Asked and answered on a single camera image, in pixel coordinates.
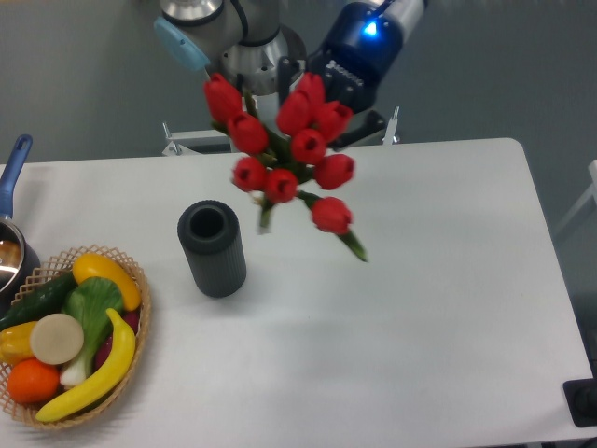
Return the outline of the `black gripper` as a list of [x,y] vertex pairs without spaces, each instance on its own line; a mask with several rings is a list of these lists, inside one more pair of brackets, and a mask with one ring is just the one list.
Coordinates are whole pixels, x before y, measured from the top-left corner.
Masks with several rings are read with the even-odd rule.
[[[382,83],[404,44],[403,31],[389,16],[396,1],[384,1],[378,6],[353,2],[345,6],[334,21],[319,48],[305,59],[283,56],[277,63],[276,89],[281,108],[305,67],[309,73],[323,79],[326,99],[337,100],[358,114],[371,108]],[[386,120],[375,110],[357,115],[360,121],[350,124],[328,146],[344,150],[380,136]]]

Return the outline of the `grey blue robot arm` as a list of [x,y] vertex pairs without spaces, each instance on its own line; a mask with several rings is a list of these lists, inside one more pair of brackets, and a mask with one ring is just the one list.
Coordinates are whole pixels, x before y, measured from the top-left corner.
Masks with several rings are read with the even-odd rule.
[[162,1],[154,30],[186,69],[219,73],[238,91],[252,93],[269,125],[288,94],[313,73],[323,79],[328,100],[363,118],[335,148],[372,137],[392,145],[399,141],[397,116],[384,119],[373,105],[426,6],[425,1],[350,2],[313,53],[281,23],[279,1]]

